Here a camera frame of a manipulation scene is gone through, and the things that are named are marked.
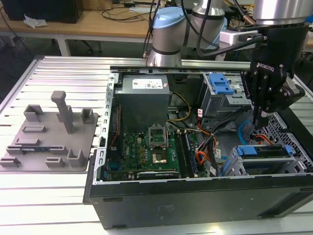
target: motherboard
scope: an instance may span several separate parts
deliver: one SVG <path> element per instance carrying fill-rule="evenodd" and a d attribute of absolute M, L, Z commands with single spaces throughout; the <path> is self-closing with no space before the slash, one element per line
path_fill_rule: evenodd
<path fill-rule="evenodd" d="M 135 180 L 148 177 L 164 178 L 205 176 L 205 170 L 199 172 L 195 154 L 198 147 L 197 135 L 194 132 L 165 132 L 165 145 L 155 146 L 151 143 L 162 143 L 164 133 L 124 133 L 119 162 L 108 164 L 108 181 Z"/>

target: floor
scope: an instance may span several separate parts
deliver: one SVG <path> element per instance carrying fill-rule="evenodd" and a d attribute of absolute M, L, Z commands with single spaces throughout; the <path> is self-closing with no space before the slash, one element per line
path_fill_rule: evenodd
<path fill-rule="evenodd" d="M 60 55 L 58 45 L 50 39 L 22 38 L 25 45 L 34 55 Z M 10 92 L 17 80 L 23 74 L 25 69 L 32 61 L 31 55 L 21 45 L 21 42 L 15 38 L 16 46 L 14 48 L 2 47 L 0 49 L 0 102 Z M 125 57 L 140 58 L 142 55 L 141 43 L 132 43 L 130 47 L 128 43 L 121 42 L 103 42 L 103 51 L 97 51 L 97 42 L 89 43 L 94 48 L 94 53 L 90 55 L 88 47 L 78 40 L 69 40 L 69 48 L 72 56 L 99 56 L 99 57 Z M 230 52 L 225 60 L 247 61 L 247 51 Z M 183 59 L 201 59 L 197 53 L 192 50 L 183 48 Z M 295 66 L 295 73 L 313 89 L 313 62 L 309 59 L 300 59 Z"/>

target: workbench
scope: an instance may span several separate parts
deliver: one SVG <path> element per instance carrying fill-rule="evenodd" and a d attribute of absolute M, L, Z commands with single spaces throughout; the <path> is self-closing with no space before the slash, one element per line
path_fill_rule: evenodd
<path fill-rule="evenodd" d="M 73 112 L 93 108 L 103 121 L 105 92 L 110 66 L 143 66 L 141 59 L 45 57 L 34 60 L 12 91 L 0 105 L 0 157 L 11 143 L 25 117 L 28 104 L 40 104 L 44 112 L 57 112 L 50 100 L 54 90 L 67 93 L 66 102 Z M 208 69 L 248 69 L 246 62 L 217 62 L 183 60 L 187 67 Z M 292 105 L 306 128 L 313 133 L 312 92 L 299 78 L 306 96 Z M 100 127 L 95 131 L 91 152 L 98 145 Z M 83 205 L 87 172 L 35 174 L 0 174 L 0 234 L 56 235 L 56 234 L 312 234 L 313 202 L 291 215 L 274 220 L 251 220 L 211 224 L 164 226 L 153 228 L 104 231 L 93 206 Z"/>
<path fill-rule="evenodd" d="M 112 14 L 128 11 L 129 8 L 110 10 Z M 84 11 L 77 23 L 47 22 L 48 26 L 31 28 L 23 21 L 11 21 L 4 17 L 19 37 L 50 38 L 57 40 L 62 56 L 70 56 L 68 39 L 99 41 L 99 50 L 102 50 L 102 41 L 143 43 L 148 30 L 148 21 L 141 20 L 134 23 L 117 22 L 105 19 L 102 11 Z M 136 16 L 136 12 L 125 12 L 113 18 L 127 18 Z M 148 19 L 149 14 L 142 16 Z M 0 17 L 0 36 L 14 36 Z"/>

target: gray peg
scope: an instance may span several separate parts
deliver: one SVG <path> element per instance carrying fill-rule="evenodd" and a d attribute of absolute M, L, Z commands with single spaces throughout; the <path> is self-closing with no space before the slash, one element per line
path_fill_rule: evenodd
<path fill-rule="evenodd" d="M 67 104 L 65 103 L 66 95 L 67 94 L 64 91 L 54 91 L 51 95 L 51 100 L 57 104 L 65 129 L 67 130 L 67 133 L 71 134 L 73 131 L 73 122 L 71 121 L 67 110 Z"/>

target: ram slot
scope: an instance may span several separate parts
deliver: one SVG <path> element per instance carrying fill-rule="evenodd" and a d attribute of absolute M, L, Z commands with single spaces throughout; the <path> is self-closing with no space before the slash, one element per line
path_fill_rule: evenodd
<path fill-rule="evenodd" d="M 181 141 L 181 135 L 175 133 L 174 139 L 175 139 L 176 152 L 177 152 L 178 163 L 179 163 L 180 176 L 182 178 L 186 178 L 188 177 L 188 169 L 187 169 L 187 162 L 186 162 L 186 158 L 185 158 L 184 150 L 183 150 L 183 142 Z"/>
<path fill-rule="evenodd" d="M 184 133 L 183 135 L 184 135 L 184 139 L 185 139 L 186 146 L 187 146 L 187 153 L 188 153 L 188 158 L 190 161 L 192 173 L 195 175 L 198 173 L 195 155 L 193 154 L 192 149 L 191 149 L 191 144 L 190 144 L 190 140 L 188 137 L 188 133 Z"/>

